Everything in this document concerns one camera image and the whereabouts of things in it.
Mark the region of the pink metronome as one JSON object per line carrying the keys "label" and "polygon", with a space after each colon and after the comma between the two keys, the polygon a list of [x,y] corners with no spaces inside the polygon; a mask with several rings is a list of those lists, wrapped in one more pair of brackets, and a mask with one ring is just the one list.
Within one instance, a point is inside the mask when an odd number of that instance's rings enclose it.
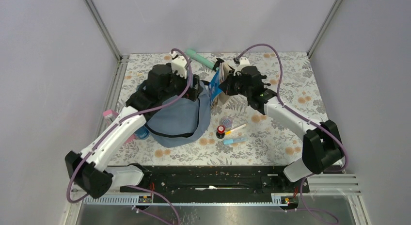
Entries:
{"label": "pink metronome", "polygon": [[[113,123],[115,121],[115,119],[118,116],[118,113],[116,111],[113,111],[113,110],[106,110],[102,113],[102,116],[104,118],[104,121],[109,126],[111,123]],[[124,142],[124,144],[130,143],[135,139],[136,139],[136,135],[133,133],[132,135],[130,135],[128,137],[128,139]]]}

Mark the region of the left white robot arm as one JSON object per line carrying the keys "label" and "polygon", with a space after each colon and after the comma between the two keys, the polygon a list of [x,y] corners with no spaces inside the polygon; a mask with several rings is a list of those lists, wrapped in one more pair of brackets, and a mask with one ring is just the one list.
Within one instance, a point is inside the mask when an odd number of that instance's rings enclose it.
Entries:
{"label": "left white robot arm", "polygon": [[135,131],[153,116],[180,101],[191,101],[195,75],[190,64],[158,64],[149,71],[136,92],[132,94],[115,120],[81,152],[70,151],[65,163],[70,177],[66,199],[76,203],[84,199],[71,198],[73,184],[86,196],[100,198],[112,187],[134,187],[143,192],[150,187],[150,179],[137,166],[109,167],[113,155]]}

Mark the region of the mint green tube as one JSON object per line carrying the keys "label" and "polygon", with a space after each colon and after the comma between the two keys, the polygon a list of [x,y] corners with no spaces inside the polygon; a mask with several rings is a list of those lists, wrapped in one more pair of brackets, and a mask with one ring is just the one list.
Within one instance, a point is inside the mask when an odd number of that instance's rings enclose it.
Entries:
{"label": "mint green tube", "polygon": [[196,51],[192,50],[192,49],[187,49],[185,51],[186,55],[192,60],[192,61],[197,61],[199,63],[201,63],[202,65],[212,69],[212,70],[216,70],[217,68],[214,67],[215,63],[206,59],[205,57],[201,56],[200,54],[198,54]]}

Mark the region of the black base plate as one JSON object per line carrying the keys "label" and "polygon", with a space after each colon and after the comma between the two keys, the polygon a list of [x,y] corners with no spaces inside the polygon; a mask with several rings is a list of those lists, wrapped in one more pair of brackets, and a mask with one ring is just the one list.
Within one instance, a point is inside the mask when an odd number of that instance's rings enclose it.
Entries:
{"label": "black base plate", "polygon": [[150,189],[176,203],[270,203],[271,195],[308,193],[308,182],[290,182],[284,166],[143,166],[139,189]]}

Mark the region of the blue book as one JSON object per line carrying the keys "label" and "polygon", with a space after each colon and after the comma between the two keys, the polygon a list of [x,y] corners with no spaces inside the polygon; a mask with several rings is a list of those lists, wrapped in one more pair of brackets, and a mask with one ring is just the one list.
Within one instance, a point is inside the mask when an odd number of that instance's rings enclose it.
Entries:
{"label": "blue book", "polygon": [[220,63],[220,65],[222,65],[222,69],[220,69],[220,67],[217,67],[217,72],[215,73],[214,77],[212,78],[208,86],[210,93],[211,109],[214,109],[219,105],[225,104],[230,98],[223,92],[223,90],[219,88],[219,85],[227,79],[228,73],[231,70],[231,68],[227,63]]}

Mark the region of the clear round container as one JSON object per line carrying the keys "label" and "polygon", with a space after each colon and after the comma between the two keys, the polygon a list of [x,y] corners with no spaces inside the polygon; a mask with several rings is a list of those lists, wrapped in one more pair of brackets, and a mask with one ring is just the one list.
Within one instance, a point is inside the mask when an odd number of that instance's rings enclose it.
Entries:
{"label": "clear round container", "polygon": [[233,125],[233,118],[230,116],[223,116],[220,119],[220,125],[223,126],[226,130],[230,130]]}

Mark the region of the light blue marker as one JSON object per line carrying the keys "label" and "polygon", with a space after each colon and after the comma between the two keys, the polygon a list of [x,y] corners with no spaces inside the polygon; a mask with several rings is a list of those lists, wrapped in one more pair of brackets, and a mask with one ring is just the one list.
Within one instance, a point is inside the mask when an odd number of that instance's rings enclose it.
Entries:
{"label": "light blue marker", "polygon": [[225,139],[223,140],[224,145],[232,145],[232,144],[237,144],[237,143],[243,143],[248,141],[247,137],[237,137],[237,138],[232,138],[232,139]]}

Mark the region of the red black button toy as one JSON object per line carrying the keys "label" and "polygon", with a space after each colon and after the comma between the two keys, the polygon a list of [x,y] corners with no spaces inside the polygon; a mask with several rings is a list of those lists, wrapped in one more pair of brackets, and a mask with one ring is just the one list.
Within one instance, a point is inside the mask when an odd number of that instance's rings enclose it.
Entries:
{"label": "red black button toy", "polygon": [[225,127],[223,125],[219,125],[216,129],[216,137],[218,139],[222,139],[225,137]]}

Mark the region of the floral table mat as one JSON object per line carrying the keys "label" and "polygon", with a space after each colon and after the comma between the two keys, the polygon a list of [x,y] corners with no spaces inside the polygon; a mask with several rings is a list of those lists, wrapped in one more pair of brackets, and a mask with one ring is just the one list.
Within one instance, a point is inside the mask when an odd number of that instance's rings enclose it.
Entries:
{"label": "floral table mat", "polygon": [[[305,52],[251,52],[246,58],[267,75],[272,90],[280,86],[285,104],[314,119],[328,119]],[[223,116],[233,118],[233,127],[247,124],[230,137],[248,141],[224,145],[215,134]],[[287,165],[300,158],[301,152],[302,141],[292,131],[253,110],[246,98],[233,96],[212,110],[210,125],[197,141],[165,148],[153,137],[134,140],[116,152],[110,165]]]}

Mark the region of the white orange pen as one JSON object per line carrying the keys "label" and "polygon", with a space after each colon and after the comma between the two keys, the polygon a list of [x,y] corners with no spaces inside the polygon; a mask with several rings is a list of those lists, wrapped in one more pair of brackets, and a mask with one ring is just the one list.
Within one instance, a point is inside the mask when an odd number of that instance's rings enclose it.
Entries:
{"label": "white orange pen", "polygon": [[231,133],[233,133],[234,131],[237,131],[237,130],[239,130],[239,129],[242,129],[242,128],[246,127],[246,126],[247,126],[247,124],[242,124],[242,125],[240,125],[240,126],[238,126],[238,127],[232,128],[231,130],[226,131],[226,132],[225,132],[225,135],[231,134]]}

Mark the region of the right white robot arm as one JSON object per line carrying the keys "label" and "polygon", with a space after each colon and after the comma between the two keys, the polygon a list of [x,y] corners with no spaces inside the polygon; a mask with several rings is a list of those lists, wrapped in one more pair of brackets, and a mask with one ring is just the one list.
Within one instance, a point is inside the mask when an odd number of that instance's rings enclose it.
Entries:
{"label": "right white robot arm", "polygon": [[266,76],[256,66],[228,69],[227,76],[219,85],[226,95],[246,97],[251,108],[277,120],[303,142],[301,158],[285,167],[283,175],[278,178],[282,191],[292,191],[303,177],[320,174],[345,156],[333,121],[316,122],[287,106],[279,94],[263,82]]}

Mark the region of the blue grey backpack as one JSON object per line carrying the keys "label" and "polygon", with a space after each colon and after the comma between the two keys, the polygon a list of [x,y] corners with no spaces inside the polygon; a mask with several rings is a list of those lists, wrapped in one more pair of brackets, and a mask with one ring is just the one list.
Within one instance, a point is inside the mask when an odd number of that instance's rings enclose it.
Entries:
{"label": "blue grey backpack", "polygon": [[183,97],[155,111],[142,129],[166,148],[198,140],[207,130],[211,119],[208,87],[200,81],[198,89],[200,93],[195,101]]}

